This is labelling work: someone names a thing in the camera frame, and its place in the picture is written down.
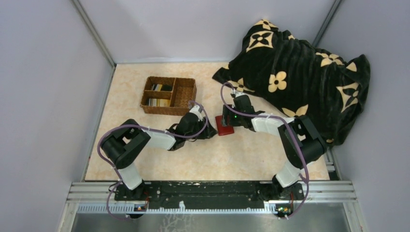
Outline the red leather card holder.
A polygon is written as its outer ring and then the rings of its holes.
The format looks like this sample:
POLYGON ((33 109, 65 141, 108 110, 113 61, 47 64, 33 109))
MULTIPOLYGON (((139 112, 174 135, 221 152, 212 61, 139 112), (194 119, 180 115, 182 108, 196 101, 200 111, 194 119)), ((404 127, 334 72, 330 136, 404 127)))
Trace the red leather card holder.
POLYGON ((217 125, 217 131, 219 136, 226 136, 230 134, 234 134, 234 128, 230 125, 224 126, 222 124, 222 115, 215 116, 215 121, 217 125))

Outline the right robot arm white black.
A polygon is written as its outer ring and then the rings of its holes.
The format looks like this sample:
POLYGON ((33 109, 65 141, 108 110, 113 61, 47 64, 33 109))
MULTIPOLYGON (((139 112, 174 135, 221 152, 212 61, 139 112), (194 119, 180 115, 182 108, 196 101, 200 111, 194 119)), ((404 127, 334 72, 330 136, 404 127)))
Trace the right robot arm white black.
POLYGON ((249 96, 242 92, 231 96, 233 104, 223 107, 224 126, 243 127, 281 139, 287 160, 272 178, 275 194, 289 190, 299 180, 305 167, 327 151, 324 140, 308 116, 273 116, 264 111, 255 111, 249 96))

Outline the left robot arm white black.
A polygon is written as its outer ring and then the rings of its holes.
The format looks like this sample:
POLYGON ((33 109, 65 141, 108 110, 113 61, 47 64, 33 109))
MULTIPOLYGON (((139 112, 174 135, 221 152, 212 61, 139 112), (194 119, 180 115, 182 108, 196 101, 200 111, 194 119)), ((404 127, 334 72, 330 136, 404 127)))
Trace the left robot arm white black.
POLYGON ((217 133, 208 118, 200 113, 186 113, 164 131, 145 128, 134 119, 128 119, 100 139, 98 152, 105 153, 126 188, 135 190, 144 182, 134 165, 144 148, 175 151, 188 140, 210 139, 217 133))

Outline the cards in lower compartment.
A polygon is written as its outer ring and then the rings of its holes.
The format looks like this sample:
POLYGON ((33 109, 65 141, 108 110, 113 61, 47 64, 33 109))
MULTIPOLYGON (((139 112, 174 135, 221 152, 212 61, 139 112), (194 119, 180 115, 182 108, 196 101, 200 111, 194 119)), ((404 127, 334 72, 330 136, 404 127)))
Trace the cards in lower compartment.
POLYGON ((146 105, 152 107, 169 107, 170 103, 170 99, 148 98, 146 101, 146 105))

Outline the cards in compartment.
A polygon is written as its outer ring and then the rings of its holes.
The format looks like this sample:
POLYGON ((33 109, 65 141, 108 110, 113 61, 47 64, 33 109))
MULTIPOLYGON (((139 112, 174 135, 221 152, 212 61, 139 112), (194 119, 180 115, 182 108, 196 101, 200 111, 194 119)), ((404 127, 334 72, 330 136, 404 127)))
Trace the cards in compartment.
POLYGON ((146 105, 152 107, 169 107, 170 103, 170 99, 148 98, 146 101, 146 105))
POLYGON ((153 84, 150 90, 152 91, 172 91, 173 86, 166 85, 166 84, 153 84))

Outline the cards in upper compartment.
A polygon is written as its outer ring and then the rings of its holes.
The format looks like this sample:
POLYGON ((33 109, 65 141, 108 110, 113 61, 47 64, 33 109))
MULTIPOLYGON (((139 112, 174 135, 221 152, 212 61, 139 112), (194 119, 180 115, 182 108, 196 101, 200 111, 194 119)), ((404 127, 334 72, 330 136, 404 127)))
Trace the cards in upper compartment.
POLYGON ((173 86, 166 85, 166 84, 153 84, 150 90, 152 91, 172 91, 173 86))

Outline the brown wicker basket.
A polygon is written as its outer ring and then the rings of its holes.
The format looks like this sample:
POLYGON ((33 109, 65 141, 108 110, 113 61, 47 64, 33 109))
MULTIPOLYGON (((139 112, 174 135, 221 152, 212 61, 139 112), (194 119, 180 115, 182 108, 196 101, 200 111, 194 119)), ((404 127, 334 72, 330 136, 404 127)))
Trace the brown wicker basket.
POLYGON ((193 78, 149 76, 143 90, 140 107, 146 114, 183 116, 189 111, 189 101, 196 99, 196 81, 193 78), (152 91, 153 84, 172 85, 172 91, 152 91), (147 106, 148 98, 170 99, 169 107, 147 106))

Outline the black floral blanket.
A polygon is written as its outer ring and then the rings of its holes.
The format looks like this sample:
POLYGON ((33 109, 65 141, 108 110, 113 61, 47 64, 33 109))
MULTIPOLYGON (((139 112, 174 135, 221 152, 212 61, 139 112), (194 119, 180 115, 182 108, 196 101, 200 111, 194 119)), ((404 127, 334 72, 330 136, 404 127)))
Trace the black floral blanket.
POLYGON ((308 116, 330 146, 345 142, 363 112, 370 78, 365 55, 344 61, 266 19, 248 30, 240 53, 213 75, 288 117, 308 116))

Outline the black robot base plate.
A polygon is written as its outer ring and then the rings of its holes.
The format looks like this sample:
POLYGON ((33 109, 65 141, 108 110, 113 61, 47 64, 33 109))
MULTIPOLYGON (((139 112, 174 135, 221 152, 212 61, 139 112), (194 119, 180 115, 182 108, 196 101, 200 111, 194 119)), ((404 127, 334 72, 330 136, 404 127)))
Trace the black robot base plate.
POLYGON ((135 190, 121 184, 114 191, 116 201, 143 201, 149 209, 189 210, 261 209, 264 202, 304 199, 296 183, 280 195, 271 181, 145 181, 135 190))

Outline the aluminium frame rail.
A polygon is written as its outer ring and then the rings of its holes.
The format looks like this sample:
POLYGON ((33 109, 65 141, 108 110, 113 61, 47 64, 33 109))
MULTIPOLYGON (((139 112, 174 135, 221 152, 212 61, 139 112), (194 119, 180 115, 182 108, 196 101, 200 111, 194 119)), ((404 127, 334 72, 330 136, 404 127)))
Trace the aluminium frame rail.
POLYGON ((67 197, 80 213, 112 214, 276 214, 313 203, 356 200, 349 181, 299 182, 280 196, 274 195, 270 181, 148 181, 136 192, 113 182, 77 182, 67 197))

